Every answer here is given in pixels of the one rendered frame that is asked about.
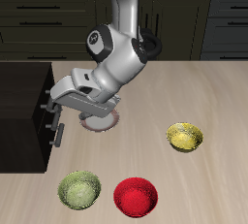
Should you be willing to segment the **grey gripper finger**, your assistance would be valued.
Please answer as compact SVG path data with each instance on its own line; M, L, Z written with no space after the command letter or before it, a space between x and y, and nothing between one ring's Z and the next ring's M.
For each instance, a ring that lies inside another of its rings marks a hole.
M80 120L85 120L88 117L93 116L93 114L87 113L87 112L81 112L78 117Z
M59 104L54 104L52 102L49 102L46 106L46 110L50 113L56 113L56 112L61 112L62 107Z

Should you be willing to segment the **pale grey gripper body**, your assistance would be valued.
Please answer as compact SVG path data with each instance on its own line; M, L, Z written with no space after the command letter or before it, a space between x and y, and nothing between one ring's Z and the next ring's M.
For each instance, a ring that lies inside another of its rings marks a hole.
M61 79L50 90L53 103L86 112L98 117L106 117L117 105L119 98L112 97L106 103L92 101L86 94L76 90L71 76Z

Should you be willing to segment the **dark wooden cabinet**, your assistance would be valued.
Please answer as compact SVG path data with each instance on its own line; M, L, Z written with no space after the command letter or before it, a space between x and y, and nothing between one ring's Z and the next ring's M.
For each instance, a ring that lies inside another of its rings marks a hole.
M49 62L0 62L0 173L47 170L55 132L44 105L54 86Z

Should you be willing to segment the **white plate with red rim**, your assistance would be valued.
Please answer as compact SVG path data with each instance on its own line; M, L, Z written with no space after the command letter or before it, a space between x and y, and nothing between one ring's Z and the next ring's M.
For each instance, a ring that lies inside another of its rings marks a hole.
M85 119L82 118L82 114L79 115L80 124L87 130L92 132L106 132L118 124L119 113L116 110L112 110L105 117L98 117L95 115L88 116Z

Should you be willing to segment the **green bowl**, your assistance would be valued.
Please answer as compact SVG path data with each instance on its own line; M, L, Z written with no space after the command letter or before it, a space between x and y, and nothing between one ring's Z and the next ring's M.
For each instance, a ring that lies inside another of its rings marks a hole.
M90 208L99 198L102 184L88 171L75 171L65 176L57 188L60 202L74 210Z

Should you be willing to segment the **dark kitchen cupboards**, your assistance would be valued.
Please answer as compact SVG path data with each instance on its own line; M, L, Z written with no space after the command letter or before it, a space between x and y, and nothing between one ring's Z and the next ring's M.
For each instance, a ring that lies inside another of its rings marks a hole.
M86 36L110 0L0 0L0 60L86 60ZM139 0L139 26L162 61L248 60L248 0Z

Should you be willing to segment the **red bowl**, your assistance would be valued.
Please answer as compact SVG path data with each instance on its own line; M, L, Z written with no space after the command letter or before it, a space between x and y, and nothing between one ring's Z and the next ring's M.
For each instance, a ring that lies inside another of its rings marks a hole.
M150 181L142 177L129 177L115 187L113 200L122 213L140 218L156 207L158 192Z

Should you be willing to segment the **yellow bowl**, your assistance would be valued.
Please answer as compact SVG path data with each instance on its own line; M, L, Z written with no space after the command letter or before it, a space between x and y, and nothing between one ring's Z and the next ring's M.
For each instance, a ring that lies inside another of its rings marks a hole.
M191 123L178 122L168 128L167 139L177 151L191 152L202 144L203 133Z

